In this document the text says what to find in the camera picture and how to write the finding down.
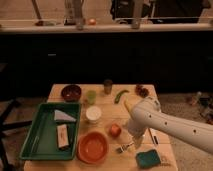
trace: orange bowl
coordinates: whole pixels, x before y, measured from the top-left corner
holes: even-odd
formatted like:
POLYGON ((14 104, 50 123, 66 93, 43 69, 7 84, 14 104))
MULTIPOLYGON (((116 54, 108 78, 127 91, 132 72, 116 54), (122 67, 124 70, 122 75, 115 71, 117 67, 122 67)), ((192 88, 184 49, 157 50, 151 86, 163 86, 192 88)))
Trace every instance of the orange bowl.
POLYGON ((105 136, 99 132, 90 132, 78 142, 78 158, 89 164, 102 163, 109 150, 105 136))
POLYGON ((61 96, 66 102, 79 101, 81 97, 81 88, 75 84, 68 85, 62 89, 61 96))

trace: brown bowl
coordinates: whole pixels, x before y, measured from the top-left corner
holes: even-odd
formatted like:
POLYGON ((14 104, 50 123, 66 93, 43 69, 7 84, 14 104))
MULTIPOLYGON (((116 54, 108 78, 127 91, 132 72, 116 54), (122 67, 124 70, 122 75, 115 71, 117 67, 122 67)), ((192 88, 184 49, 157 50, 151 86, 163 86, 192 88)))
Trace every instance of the brown bowl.
POLYGON ((68 85, 62 89, 61 96, 66 102, 79 101, 81 98, 81 88, 75 84, 68 85))

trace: wooden table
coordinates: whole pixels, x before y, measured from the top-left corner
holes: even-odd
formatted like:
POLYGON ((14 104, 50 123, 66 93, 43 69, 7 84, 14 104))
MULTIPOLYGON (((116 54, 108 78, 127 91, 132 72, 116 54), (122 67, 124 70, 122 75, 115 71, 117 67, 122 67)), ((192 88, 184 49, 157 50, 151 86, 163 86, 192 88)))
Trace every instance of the wooden table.
MULTIPOLYGON (((66 84, 54 84, 50 92, 48 102, 63 102, 60 93, 66 84)), ((176 160, 172 151, 170 140, 167 134, 160 131, 156 131, 159 145, 155 146, 152 142, 149 131, 146 131, 143 144, 139 149, 135 149, 134 146, 129 147, 127 151, 122 154, 117 154, 115 149, 120 147, 121 144, 127 144, 131 142, 132 137, 126 129, 122 129, 122 133, 117 139, 113 139, 108 135, 109 125, 116 122, 123 126, 129 119, 129 114, 124 106, 124 100, 128 100, 132 104, 136 104, 142 98, 135 94, 135 85, 113 85, 113 89, 110 95, 105 95, 103 91, 103 85, 95 84, 79 84, 82 89, 82 96, 80 102, 82 103, 81 119, 79 125, 78 139, 90 131, 99 131, 103 133, 109 142, 109 153, 104 163, 100 165, 89 165, 80 161, 77 157, 72 161, 26 161, 24 170, 26 171, 79 171, 79 170, 101 170, 101 171, 134 171, 140 170, 136 163, 136 153, 147 151, 155 148, 162 159, 166 159, 167 164, 161 164, 153 167, 149 170, 162 170, 162 171, 174 171, 178 170, 176 160), (118 92, 123 89, 127 89, 130 92, 124 93, 121 97, 119 104, 114 104, 114 98, 118 92), (88 90, 95 90, 97 92, 95 105, 99 106, 102 110, 101 120, 97 124, 89 124, 85 117, 85 111, 88 108, 88 104, 85 102, 86 92, 88 90)), ((144 85, 149 89, 151 96, 156 96, 155 88, 153 85, 144 85)))

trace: green tray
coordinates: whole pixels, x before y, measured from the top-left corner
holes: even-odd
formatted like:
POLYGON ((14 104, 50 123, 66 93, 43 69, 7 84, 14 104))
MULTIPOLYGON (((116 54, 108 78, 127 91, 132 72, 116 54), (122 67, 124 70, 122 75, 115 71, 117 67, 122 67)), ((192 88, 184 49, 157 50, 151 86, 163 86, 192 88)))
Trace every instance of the green tray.
POLYGON ((79 103, 42 103, 22 146, 22 160, 72 160, 75 156, 81 105, 79 103), (70 146, 60 150, 57 145, 57 124, 54 111, 58 109, 77 119, 66 123, 70 146))

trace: wall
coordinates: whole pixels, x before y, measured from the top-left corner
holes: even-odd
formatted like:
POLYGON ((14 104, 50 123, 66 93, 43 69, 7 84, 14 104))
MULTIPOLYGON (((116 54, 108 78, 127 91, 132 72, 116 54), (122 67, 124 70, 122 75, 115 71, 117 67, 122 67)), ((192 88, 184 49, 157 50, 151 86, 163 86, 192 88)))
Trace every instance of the wall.
POLYGON ((213 32, 0 35, 13 94, 53 83, 151 83, 157 91, 211 91, 213 32))

